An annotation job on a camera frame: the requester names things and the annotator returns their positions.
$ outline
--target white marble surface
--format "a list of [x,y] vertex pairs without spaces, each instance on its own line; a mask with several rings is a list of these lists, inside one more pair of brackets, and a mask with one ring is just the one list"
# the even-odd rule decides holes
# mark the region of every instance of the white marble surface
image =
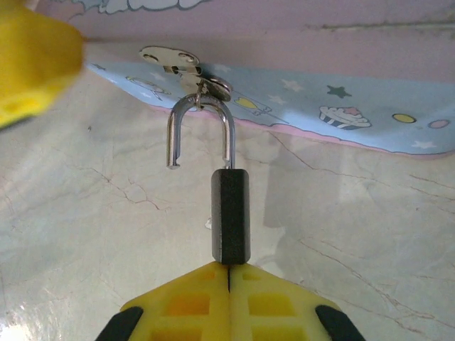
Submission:
[[[211,261],[221,129],[86,74],[0,134],[0,340],[93,340],[121,304]],[[237,127],[252,264],[337,302],[367,340],[453,340],[455,156],[416,161]]]

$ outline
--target open padlock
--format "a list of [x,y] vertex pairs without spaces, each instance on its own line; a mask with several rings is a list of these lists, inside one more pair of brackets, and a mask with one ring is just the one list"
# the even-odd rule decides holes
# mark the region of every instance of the open padlock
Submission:
[[249,176],[246,170],[235,169],[235,124],[222,101],[198,93],[176,103],[168,121],[167,166],[180,166],[181,123],[183,115],[194,107],[214,108],[223,123],[225,167],[212,175],[212,255],[224,265],[245,264],[251,255]]

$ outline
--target padlock shackle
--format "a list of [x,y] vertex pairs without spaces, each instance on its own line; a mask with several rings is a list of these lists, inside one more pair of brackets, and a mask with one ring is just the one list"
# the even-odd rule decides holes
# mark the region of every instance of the padlock shackle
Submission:
[[[172,108],[168,120],[167,166],[170,169],[180,167],[181,124],[185,113],[196,107],[196,94],[189,94],[180,99]],[[202,94],[199,103],[203,107],[214,108],[223,123],[223,160],[225,168],[235,167],[235,124],[226,104],[209,94]]]

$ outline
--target yellow object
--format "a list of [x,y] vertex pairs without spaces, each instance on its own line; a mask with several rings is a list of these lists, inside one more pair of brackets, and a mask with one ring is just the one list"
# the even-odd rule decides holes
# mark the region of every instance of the yellow object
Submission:
[[245,264],[213,262],[122,307],[143,314],[129,341],[330,341],[315,308],[326,300]]
[[82,37],[68,24],[0,0],[0,129],[45,111],[82,69]]

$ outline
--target cupcake illustration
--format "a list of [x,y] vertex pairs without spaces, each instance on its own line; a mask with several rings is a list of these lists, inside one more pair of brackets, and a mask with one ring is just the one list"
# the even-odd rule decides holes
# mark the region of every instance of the cupcake illustration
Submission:
[[339,129],[354,130],[359,128],[368,128],[371,126],[370,121],[362,116],[362,113],[355,107],[338,108],[338,107],[320,107],[319,118]]

